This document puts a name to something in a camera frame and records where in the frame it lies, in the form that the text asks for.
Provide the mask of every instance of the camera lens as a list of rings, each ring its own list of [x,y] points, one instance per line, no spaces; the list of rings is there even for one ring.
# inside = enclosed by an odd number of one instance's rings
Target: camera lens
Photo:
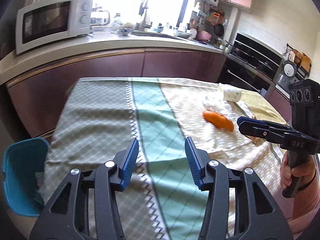
[[[294,92],[293,91],[291,91],[291,93],[290,93],[290,99],[291,99],[291,101],[294,101]]]
[[[302,92],[301,90],[297,90],[297,101],[300,103],[302,101]]]
[[[310,92],[308,89],[304,91],[304,98],[306,99],[306,101],[309,101],[310,99]]]

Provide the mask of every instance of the bracelet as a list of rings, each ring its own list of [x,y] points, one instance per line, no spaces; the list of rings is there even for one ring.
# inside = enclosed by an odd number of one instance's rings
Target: bracelet
[[[299,187],[299,188],[298,188],[298,191],[304,190],[304,189],[306,189],[307,187],[309,187],[309,185],[310,185],[310,184],[313,182],[313,180],[316,178],[316,175],[317,175],[317,172],[315,172],[315,175],[313,176],[313,179],[312,179],[310,182],[308,182],[307,184]]]

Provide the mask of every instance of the countertop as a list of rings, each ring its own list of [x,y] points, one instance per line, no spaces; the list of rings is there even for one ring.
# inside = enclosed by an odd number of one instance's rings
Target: countertop
[[[173,36],[171,30],[164,31],[161,34]],[[32,68],[62,58],[112,49],[148,47],[202,50],[228,55],[221,49],[186,39],[176,40],[170,37],[160,38],[132,34],[121,36],[115,33],[93,33],[92,35],[83,35],[51,42],[19,55],[16,54],[15,50],[12,51],[0,61],[0,85]]]

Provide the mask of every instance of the tablecloth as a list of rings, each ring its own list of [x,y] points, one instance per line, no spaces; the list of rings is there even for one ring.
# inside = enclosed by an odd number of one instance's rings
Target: tablecloth
[[[207,192],[194,185],[184,152],[191,136],[197,148],[228,168],[252,167],[274,194],[279,189],[282,153],[264,140],[255,145],[236,125],[242,109],[225,101],[235,131],[219,130],[202,118],[205,97],[215,98],[217,84],[170,78],[81,78],[72,88],[45,162],[45,201],[72,168],[97,168],[140,143],[131,183],[116,193],[126,239],[197,239]],[[258,118],[285,123],[259,94],[242,91],[242,100]],[[89,227],[95,234],[93,192]],[[230,190],[228,231],[235,213]]]

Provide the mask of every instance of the faucet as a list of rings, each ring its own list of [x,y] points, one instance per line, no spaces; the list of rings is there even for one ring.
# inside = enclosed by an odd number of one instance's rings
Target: faucet
[[[147,12],[148,12],[148,0],[142,0],[142,8],[144,9],[143,11],[143,20],[139,24],[138,30],[139,31],[144,31],[145,28],[150,29],[152,24],[147,24]]]

